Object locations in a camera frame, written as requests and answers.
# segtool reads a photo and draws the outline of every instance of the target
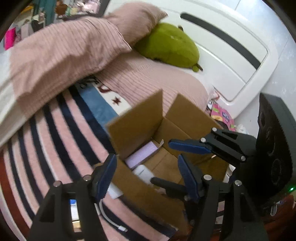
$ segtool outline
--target white headboard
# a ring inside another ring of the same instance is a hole
[[[275,44],[234,10],[212,0],[142,0],[167,12],[163,22],[181,25],[196,43],[203,72],[232,118],[253,100],[278,63]],[[127,0],[111,0],[106,13]]]

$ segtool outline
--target pink bag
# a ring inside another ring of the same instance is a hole
[[[5,38],[4,38],[5,50],[8,50],[9,48],[11,48],[13,46],[13,44],[15,42],[15,37],[16,37],[15,28],[12,28],[6,32]]]
[[[211,117],[214,120],[221,121],[227,125],[228,130],[235,131],[234,120],[231,118],[230,114],[226,109],[223,109],[217,103],[213,103]]]

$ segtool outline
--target clothes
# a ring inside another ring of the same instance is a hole
[[[43,28],[43,24],[39,24],[37,20],[32,20],[31,25],[34,33]]]
[[[15,33],[15,27],[7,30],[5,37],[4,37],[4,48],[5,50],[10,49],[14,42],[15,42],[15,37],[16,37],[16,33]]]
[[[27,22],[23,26],[21,26],[20,31],[22,40],[34,33],[30,22]]]

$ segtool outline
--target black speaker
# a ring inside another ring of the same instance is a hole
[[[261,93],[254,197],[262,208],[296,190],[296,122],[279,97]]]

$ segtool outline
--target red star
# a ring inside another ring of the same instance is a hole
[[[115,97],[115,99],[112,101],[113,101],[113,104],[117,104],[117,105],[119,105],[119,103],[121,103],[120,99],[117,97]]]

